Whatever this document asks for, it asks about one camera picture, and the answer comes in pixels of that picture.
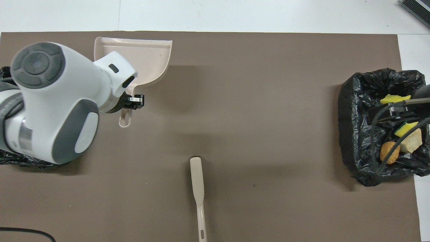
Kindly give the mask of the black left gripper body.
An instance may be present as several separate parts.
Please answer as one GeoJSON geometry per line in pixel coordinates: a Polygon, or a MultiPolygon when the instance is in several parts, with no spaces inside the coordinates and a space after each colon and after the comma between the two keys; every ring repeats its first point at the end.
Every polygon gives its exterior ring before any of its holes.
{"type": "Polygon", "coordinates": [[[115,113],[120,111],[121,109],[132,109],[134,107],[134,104],[133,101],[130,100],[130,98],[132,98],[131,95],[127,94],[126,92],[123,92],[117,104],[112,109],[108,110],[107,113],[115,113]]]}

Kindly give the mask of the yellow sponge piece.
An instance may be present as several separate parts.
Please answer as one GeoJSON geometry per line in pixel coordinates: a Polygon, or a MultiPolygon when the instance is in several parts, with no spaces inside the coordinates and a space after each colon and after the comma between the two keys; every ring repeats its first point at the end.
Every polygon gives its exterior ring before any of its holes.
{"type": "Polygon", "coordinates": [[[411,98],[411,95],[401,96],[401,95],[386,95],[384,98],[380,100],[381,104],[387,104],[387,103],[397,103],[405,100],[409,100],[411,98]]]}
{"type": "Polygon", "coordinates": [[[418,122],[412,122],[412,123],[407,123],[405,122],[400,128],[398,128],[395,132],[394,135],[397,137],[402,137],[404,136],[410,129],[412,129],[413,127],[415,127],[418,124],[418,122]]]}

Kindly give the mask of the pale beige bread chunk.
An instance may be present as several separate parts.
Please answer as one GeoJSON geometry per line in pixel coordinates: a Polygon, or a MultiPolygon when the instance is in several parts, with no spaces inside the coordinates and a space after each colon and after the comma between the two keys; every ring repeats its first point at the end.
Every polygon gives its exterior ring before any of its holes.
{"type": "Polygon", "coordinates": [[[408,135],[399,145],[400,152],[413,153],[423,144],[421,129],[416,129],[413,133],[408,135]]]}

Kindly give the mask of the brown bread roll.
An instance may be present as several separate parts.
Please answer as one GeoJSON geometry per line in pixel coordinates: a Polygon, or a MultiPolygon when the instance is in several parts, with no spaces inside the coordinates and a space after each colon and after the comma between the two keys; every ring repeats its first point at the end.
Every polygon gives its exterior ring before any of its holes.
{"type": "MultiPolygon", "coordinates": [[[[385,158],[387,157],[389,151],[392,149],[392,147],[395,146],[395,142],[385,142],[380,150],[380,160],[384,161],[385,158]]],[[[393,151],[393,153],[391,154],[391,156],[388,158],[386,164],[393,164],[396,162],[397,158],[399,157],[400,154],[400,146],[396,147],[395,150],[393,151]]]]}

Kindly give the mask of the beige plastic dustpan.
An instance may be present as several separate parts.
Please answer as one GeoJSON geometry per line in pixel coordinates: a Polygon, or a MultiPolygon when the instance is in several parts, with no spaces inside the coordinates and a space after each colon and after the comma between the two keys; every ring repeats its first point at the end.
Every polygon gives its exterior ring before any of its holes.
{"type": "MultiPolygon", "coordinates": [[[[98,110],[107,113],[126,92],[134,96],[135,88],[160,80],[171,56],[172,40],[141,40],[97,37],[94,64],[108,77],[98,110]]],[[[121,109],[119,126],[131,123],[132,109],[121,109]]]]}

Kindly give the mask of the bin with black trash bag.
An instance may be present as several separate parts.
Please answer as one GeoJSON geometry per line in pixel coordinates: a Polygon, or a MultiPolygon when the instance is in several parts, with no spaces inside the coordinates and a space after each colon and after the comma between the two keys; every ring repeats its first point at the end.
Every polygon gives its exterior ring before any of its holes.
{"type": "Polygon", "coordinates": [[[402,137],[395,136],[394,132],[404,123],[376,124],[378,117],[390,107],[406,103],[401,101],[385,106],[370,125],[367,123],[368,110],[381,104],[386,95],[412,95],[424,86],[425,76],[421,72],[397,72],[390,68],[356,73],[342,84],[338,95],[339,145],[343,163],[362,185],[377,186],[413,174],[430,175],[430,117],[418,121],[402,137]],[[400,152],[395,163],[386,164],[395,148],[418,128],[423,144],[413,153],[400,152]],[[396,144],[381,161],[381,147],[390,141],[396,144]]]}
{"type": "MultiPolygon", "coordinates": [[[[16,85],[10,73],[10,67],[4,66],[0,68],[0,82],[16,85]]],[[[23,154],[15,154],[0,148],[0,164],[13,164],[20,167],[32,167],[38,169],[54,169],[64,165],[52,164],[34,157],[23,154]]]]}

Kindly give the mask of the dark ribbed device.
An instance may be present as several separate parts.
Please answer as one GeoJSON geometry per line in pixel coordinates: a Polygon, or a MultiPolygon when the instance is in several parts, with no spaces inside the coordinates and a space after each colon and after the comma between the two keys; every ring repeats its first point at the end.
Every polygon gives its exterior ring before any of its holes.
{"type": "Polygon", "coordinates": [[[430,29],[430,0],[400,0],[400,5],[430,29]]]}

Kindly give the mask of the brown table mat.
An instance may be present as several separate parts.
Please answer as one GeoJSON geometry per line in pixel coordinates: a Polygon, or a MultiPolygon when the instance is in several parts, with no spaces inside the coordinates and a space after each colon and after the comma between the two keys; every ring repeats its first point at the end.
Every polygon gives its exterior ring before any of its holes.
{"type": "Polygon", "coordinates": [[[3,33],[0,66],[39,41],[93,56],[97,37],[173,41],[128,128],[56,169],[0,165],[0,227],[57,242],[198,242],[189,159],[202,159],[212,242],[419,241],[413,177],[364,187],[342,162],[341,84],[401,69],[396,35],[3,33]]]}

